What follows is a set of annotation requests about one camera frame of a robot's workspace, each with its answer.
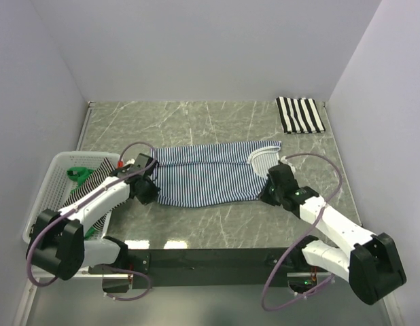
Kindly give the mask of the blue white striped tank top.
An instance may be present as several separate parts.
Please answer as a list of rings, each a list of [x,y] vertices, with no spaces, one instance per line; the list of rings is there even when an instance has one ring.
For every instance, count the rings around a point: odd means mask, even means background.
[[[256,200],[268,170],[279,163],[281,148],[280,141],[157,148],[158,203],[195,209]]]

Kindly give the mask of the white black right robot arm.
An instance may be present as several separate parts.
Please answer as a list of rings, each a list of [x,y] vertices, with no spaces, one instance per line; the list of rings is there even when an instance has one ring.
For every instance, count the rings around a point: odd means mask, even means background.
[[[407,282],[390,235],[364,229],[330,206],[312,188],[300,187],[287,164],[270,168],[267,176],[259,196],[261,201],[283,207],[333,242],[328,245],[307,234],[285,251],[276,267],[287,263],[299,271],[310,266],[326,270],[347,281],[354,294],[368,305]]]

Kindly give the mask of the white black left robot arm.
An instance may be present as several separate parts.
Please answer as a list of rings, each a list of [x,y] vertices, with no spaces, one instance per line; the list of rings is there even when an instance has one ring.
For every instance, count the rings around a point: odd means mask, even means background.
[[[58,211],[45,209],[38,215],[27,249],[27,272],[36,266],[54,278],[69,280],[81,268],[105,265],[114,273],[128,267],[128,246],[104,236],[85,238],[89,229],[108,212],[136,198],[148,204],[160,191],[152,181],[158,161],[139,154],[132,164],[111,171],[88,194]]]

